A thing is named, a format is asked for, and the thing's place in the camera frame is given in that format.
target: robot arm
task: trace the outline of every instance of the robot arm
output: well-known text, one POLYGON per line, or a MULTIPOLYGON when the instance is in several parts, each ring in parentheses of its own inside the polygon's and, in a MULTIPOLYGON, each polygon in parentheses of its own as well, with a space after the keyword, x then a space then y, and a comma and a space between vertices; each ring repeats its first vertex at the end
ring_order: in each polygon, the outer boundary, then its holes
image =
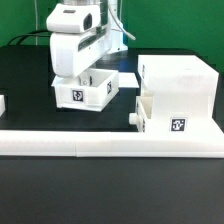
POLYGON ((57 76, 77 77, 112 45, 107 0, 65 1, 47 19, 53 34, 51 57, 57 76))

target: cable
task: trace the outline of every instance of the cable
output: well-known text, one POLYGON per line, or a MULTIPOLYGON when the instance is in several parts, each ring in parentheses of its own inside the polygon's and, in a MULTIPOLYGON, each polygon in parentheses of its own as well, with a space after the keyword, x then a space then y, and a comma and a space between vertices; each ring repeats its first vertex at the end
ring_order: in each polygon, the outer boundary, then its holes
POLYGON ((37 34, 25 34, 25 35, 19 35, 19 36, 16 36, 16 37, 14 37, 14 38, 12 38, 9 42, 8 42, 8 46, 14 41, 14 40, 16 40, 16 39, 18 39, 18 38, 21 38, 21 37, 25 37, 25 38, 27 38, 27 37, 50 37, 49 35, 37 35, 37 34))
MULTIPOLYGON (((28 34, 37 34, 37 33, 48 33, 49 31, 48 30, 45 30, 45 29, 41 29, 41 30, 34 30, 28 34)), ((16 45, 20 45, 27 37, 29 36, 23 36, 17 43, 16 45)))
POLYGON ((37 7, 37 0, 34 0, 34 8, 35 8, 35 23, 36 23, 36 30, 39 29, 38 26, 38 7, 37 7))
POLYGON ((114 15, 113 11, 112 11, 112 8, 111 8, 111 5, 110 3, 108 2, 108 9, 109 9, 109 12, 114 20, 114 22, 117 24, 117 26, 121 29, 121 31, 127 36, 129 37, 131 40, 136 40, 136 37, 133 36, 131 33, 127 32, 123 27, 120 26, 120 21, 119 19, 114 15))
POLYGON ((122 20, 123 0, 120 0, 119 19, 122 20))

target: small white object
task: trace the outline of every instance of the small white object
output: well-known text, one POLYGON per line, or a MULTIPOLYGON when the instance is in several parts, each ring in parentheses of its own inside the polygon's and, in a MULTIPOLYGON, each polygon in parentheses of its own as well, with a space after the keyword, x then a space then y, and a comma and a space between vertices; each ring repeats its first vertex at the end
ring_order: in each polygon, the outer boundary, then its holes
POLYGON ((55 88, 57 107, 102 111, 118 93, 118 71, 87 69, 85 73, 92 79, 91 86, 81 86, 79 77, 55 78, 52 86, 55 88))
POLYGON ((119 88, 139 88, 135 74, 119 72, 119 88))
POLYGON ((3 95, 0 95, 0 117, 5 112, 5 99, 3 95))
POLYGON ((57 4, 47 18, 47 29, 57 33, 83 33, 100 25, 98 5, 71 6, 57 4))

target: black and white tag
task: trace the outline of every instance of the black and white tag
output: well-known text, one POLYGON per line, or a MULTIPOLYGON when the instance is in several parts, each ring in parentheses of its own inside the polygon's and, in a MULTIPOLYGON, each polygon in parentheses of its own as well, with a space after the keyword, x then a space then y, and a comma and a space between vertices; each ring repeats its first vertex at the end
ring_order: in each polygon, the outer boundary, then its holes
POLYGON ((142 122, 142 132, 145 132, 145 120, 143 119, 143 122, 142 122))
POLYGON ((171 132, 185 132, 186 131, 186 118, 171 118, 170 131, 171 132))
POLYGON ((111 84, 111 82, 109 82, 107 84, 107 94, 110 94, 111 92, 112 92, 112 84, 111 84))
POLYGON ((72 90, 72 98, 74 102, 84 103, 84 91, 83 90, 72 90))
POLYGON ((142 65, 142 78, 145 78, 145 65, 142 65))

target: white robot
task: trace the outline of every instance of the white robot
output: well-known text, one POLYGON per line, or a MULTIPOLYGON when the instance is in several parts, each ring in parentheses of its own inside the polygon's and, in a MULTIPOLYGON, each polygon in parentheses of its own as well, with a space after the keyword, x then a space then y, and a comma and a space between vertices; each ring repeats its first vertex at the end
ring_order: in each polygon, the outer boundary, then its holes
POLYGON ((119 91, 118 71, 90 68, 107 52, 127 49, 116 41, 120 45, 112 47, 108 5, 108 0, 64 0, 47 19, 59 108, 101 111, 119 91))

